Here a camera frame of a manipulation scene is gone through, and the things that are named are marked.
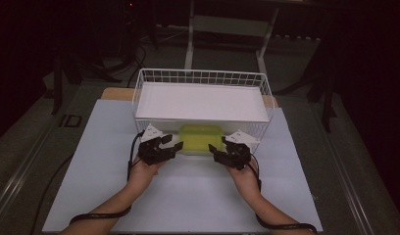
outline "white paper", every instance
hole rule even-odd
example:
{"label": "white paper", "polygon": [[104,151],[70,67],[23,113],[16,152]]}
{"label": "white paper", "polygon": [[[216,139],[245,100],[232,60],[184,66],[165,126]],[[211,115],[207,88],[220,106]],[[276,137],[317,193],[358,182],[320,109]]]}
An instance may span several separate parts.
{"label": "white paper", "polygon": [[[136,133],[131,102],[96,103],[44,232],[63,230],[72,217],[91,211],[122,189]],[[323,230],[281,109],[275,109],[255,156],[263,195],[298,221]],[[254,233],[267,229],[259,225],[231,177],[212,157],[177,155],[160,169],[113,231]]]}

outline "metal frame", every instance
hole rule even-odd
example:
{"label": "metal frame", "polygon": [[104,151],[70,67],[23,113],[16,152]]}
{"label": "metal frame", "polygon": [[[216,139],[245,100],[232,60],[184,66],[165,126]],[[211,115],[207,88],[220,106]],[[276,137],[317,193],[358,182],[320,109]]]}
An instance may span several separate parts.
{"label": "metal frame", "polygon": [[[187,45],[187,53],[185,55],[185,64],[184,68],[186,70],[191,70],[193,64],[193,54],[194,54],[194,46],[193,46],[193,37],[194,30],[200,29],[202,31],[212,31],[212,32],[224,32],[231,34],[241,34],[241,35],[251,35],[251,36],[262,36],[264,41],[259,50],[256,51],[256,59],[258,63],[259,72],[263,74],[267,74],[267,68],[265,66],[264,55],[267,50],[268,43],[270,42],[271,35],[274,29],[276,17],[278,15],[279,8],[275,8],[271,17],[271,20],[268,23],[257,22],[257,21],[245,21],[245,20],[236,20],[236,19],[227,19],[227,18],[211,18],[211,17],[202,17],[196,16],[194,14],[194,0],[190,1],[190,18],[188,21],[188,45]],[[221,29],[215,24],[207,24],[208,22],[215,21],[225,23]],[[226,27],[233,23],[236,25],[236,30],[230,30]]]}

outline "metal stand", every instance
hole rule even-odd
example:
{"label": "metal stand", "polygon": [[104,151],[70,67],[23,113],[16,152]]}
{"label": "metal stand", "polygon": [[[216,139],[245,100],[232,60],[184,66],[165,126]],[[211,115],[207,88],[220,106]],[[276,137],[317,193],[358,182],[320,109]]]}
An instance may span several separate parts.
{"label": "metal stand", "polygon": [[188,46],[185,56],[185,70],[191,70],[193,64],[194,30],[220,32],[238,35],[259,36],[264,38],[261,49],[256,52],[260,73],[267,74],[264,55],[270,42],[279,8],[275,8],[269,22],[247,21],[240,19],[199,16],[194,14],[194,0],[190,2],[190,19],[188,24]]}

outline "hand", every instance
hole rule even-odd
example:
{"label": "hand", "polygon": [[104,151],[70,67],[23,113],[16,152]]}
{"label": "hand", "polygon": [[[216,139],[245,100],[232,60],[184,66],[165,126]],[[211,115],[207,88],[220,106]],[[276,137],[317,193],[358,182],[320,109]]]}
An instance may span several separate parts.
{"label": "hand", "polygon": [[154,175],[158,174],[158,169],[165,163],[148,165],[142,159],[136,157],[125,188],[131,188],[139,197],[148,188]]}
{"label": "hand", "polygon": [[[249,164],[254,167],[255,170],[257,170],[257,164],[255,160],[252,159]],[[261,197],[256,176],[249,166],[243,168],[242,170],[237,170],[236,168],[228,166],[226,166],[226,169],[233,178],[237,191],[246,201],[246,203],[249,204],[253,200]]]}

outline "white wire basket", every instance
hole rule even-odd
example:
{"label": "white wire basket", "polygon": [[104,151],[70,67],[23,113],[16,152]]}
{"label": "white wire basket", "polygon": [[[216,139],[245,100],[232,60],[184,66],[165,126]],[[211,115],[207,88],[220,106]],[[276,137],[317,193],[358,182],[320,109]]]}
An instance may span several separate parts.
{"label": "white wire basket", "polygon": [[[195,97],[199,91],[201,97]],[[141,115],[142,110],[152,105],[157,116]],[[248,115],[254,110],[249,110],[254,107],[260,117],[250,119]],[[202,109],[212,111],[207,114]],[[132,99],[132,112],[139,132],[146,129],[149,123],[169,133],[178,133],[188,123],[200,123],[219,125],[225,135],[241,130],[260,141],[274,111],[275,100],[268,78],[256,72],[142,69]],[[258,144],[251,144],[250,147],[253,153]]]}

